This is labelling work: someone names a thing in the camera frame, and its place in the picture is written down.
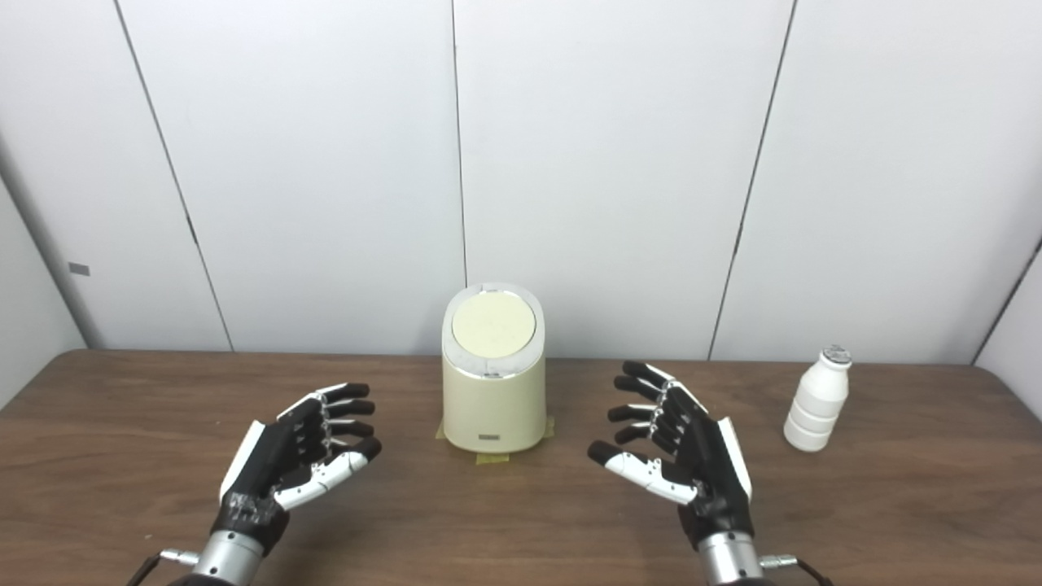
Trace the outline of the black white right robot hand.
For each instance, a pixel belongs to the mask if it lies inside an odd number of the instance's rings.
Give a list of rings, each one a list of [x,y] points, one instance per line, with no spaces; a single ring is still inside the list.
[[[677,504],[694,548],[715,534],[755,537],[751,477],[731,419],[715,419],[680,379],[654,365],[625,361],[622,370],[615,389],[643,402],[610,409],[610,422],[628,426],[613,442],[592,442],[589,459]]]

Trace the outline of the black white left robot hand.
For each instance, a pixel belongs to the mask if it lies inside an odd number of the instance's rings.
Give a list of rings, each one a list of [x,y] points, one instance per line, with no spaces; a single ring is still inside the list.
[[[260,543],[263,556],[282,540],[290,512],[345,482],[381,451],[368,383],[336,383],[302,396],[272,422],[251,422],[223,479],[213,531]]]

